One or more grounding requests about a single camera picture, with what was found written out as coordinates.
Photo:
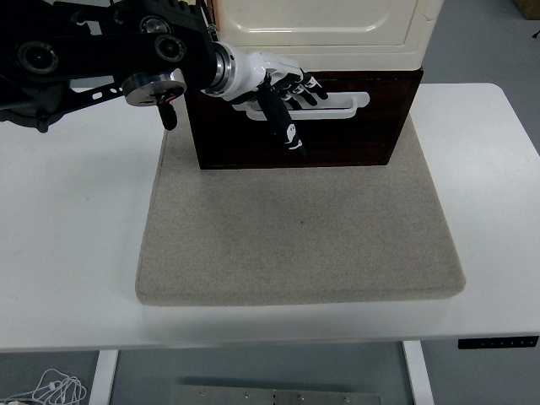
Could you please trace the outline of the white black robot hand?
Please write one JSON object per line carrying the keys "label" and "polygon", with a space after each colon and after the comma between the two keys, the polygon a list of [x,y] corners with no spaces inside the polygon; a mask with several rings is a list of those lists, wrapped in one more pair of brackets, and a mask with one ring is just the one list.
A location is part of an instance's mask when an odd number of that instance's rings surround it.
{"label": "white black robot hand", "polygon": [[224,43],[221,46],[230,70],[218,96],[234,105],[255,100],[279,141],[304,159],[307,152],[285,102],[301,98],[315,106],[328,98],[327,92],[293,59],[263,51],[244,53]]}

